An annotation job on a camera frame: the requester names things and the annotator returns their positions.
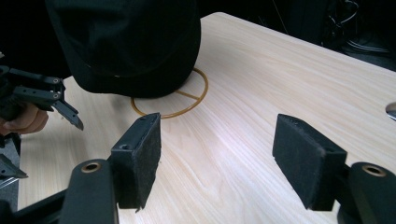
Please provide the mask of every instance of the wooden table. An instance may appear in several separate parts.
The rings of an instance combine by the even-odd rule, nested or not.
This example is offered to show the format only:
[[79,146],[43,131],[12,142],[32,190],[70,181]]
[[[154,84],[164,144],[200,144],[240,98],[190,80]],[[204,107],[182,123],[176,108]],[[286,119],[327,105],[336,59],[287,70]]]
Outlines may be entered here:
[[[208,77],[205,99],[162,120],[162,157],[147,207],[121,210],[121,223],[336,223],[336,211],[306,211],[272,156],[276,116],[305,120],[348,151],[347,164],[368,161],[396,172],[396,73],[232,16],[202,19],[196,67]],[[192,74],[183,91],[198,94]],[[106,159],[140,116],[130,99],[91,94],[72,78],[66,101],[83,132],[51,113],[40,133],[23,137],[19,208],[67,188],[82,161]],[[162,113],[194,100],[173,93],[139,100]]]

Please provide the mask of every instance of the light wood tabletop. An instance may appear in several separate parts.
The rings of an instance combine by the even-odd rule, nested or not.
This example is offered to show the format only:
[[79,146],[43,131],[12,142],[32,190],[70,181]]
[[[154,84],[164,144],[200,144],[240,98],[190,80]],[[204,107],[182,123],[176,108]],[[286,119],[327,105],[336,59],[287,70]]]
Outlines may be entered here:
[[[336,223],[332,212],[304,209],[272,156],[276,116],[302,119],[348,152],[396,172],[396,73],[235,17],[202,18],[196,68],[208,78],[204,100],[163,119],[162,157],[146,208],[120,210],[120,223]],[[199,96],[195,72],[182,88]],[[106,159],[140,117],[128,97],[92,94],[69,78],[66,101],[82,132],[57,112],[40,133],[22,137],[19,208],[66,189],[72,169]],[[135,99],[147,113],[168,114],[195,99],[173,93]]]

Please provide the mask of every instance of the black cap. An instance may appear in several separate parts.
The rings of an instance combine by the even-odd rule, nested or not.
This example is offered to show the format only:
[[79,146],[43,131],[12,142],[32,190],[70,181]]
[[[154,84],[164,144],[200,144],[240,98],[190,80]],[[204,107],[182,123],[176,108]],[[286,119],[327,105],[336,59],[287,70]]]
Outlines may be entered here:
[[80,87],[158,97],[190,75],[201,42],[195,0],[47,0]]

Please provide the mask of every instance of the human hand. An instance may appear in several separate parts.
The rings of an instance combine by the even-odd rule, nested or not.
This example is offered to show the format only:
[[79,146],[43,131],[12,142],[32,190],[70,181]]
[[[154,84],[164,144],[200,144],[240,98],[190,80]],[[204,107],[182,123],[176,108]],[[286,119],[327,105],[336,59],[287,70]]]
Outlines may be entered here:
[[40,110],[33,104],[26,104],[16,119],[6,121],[0,118],[0,134],[36,133],[46,126],[48,119],[47,111]]

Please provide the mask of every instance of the yellow ring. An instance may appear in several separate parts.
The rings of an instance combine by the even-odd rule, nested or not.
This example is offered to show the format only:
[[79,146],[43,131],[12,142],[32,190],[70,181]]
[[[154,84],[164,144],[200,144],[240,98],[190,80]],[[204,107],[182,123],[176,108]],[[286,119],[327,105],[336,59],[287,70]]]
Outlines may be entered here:
[[[196,97],[196,96],[190,95],[190,94],[188,94],[186,92],[183,92],[183,91],[175,91],[175,93],[178,93],[178,94],[181,94],[181,95],[184,95],[184,96],[187,96],[187,97],[195,99],[196,102],[194,104],[190,105],[189,107],[187,107],[187,108],[185,108],[183,110],[180,110],[180,111],[178,111],[176,113],[169,114],[169,115],[161,115],[161,119],[170,119],[170,118],[174,118],[176,116],[182,115],[182,114],[192,110],[193,108],[195,108],[198,104],[200,104],[204,100],[204,98],[206,96],[206,93],[207,93],[207,90],[209,89],[209,81],[207,80],[207,76],[205,75],[205,73],[203,71],[199,70],[198,68],[193,68],[192,70],[195,71],[196,73],[198,73],[199,75],[201,75],[201,77],[204,79],[204,82],[205,82],[204,92],[201,94],[200,97]],[[146,113],[143,113],[141,110],[139,110],[137,108],[136,104],[134,103],[134,98],[131,98],[131,106],[134,109],[134,111],[137,114],[139,114],[140,116],[146,116],[147,115]]]

